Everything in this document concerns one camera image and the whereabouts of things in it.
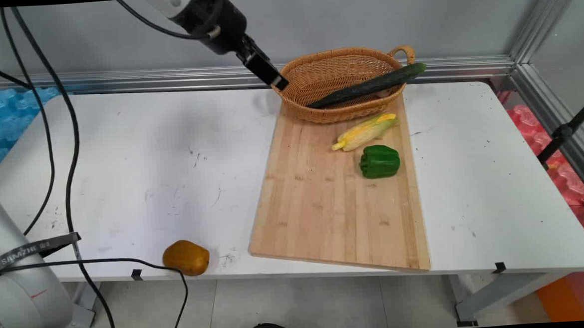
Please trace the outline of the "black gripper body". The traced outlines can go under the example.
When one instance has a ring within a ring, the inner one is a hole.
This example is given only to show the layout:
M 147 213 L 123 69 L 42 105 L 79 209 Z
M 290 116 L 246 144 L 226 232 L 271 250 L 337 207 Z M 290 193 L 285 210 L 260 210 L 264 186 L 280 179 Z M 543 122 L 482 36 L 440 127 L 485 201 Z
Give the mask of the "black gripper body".
M 189 0 L 170 20 L 218 55 L 247 50 L 247 18 L 229 0 Z

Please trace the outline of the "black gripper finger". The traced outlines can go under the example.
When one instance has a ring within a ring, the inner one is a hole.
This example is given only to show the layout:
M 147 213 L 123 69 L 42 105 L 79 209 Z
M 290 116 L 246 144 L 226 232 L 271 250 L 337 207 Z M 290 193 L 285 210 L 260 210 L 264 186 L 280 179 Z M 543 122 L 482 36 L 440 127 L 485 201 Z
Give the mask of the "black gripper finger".
M 278 90 L 284 90 L 288 86 L 287 79 L 280 74 L 269 57 L 258 46 L 245 46 L 236 51 L 236 56 L 243 66 L 264 84 L 274 86 Z
M 245 67 L 260 81 L 269 86 L 288 87 L 287 79 L 276 69 L 253 38 L 244 35 Z

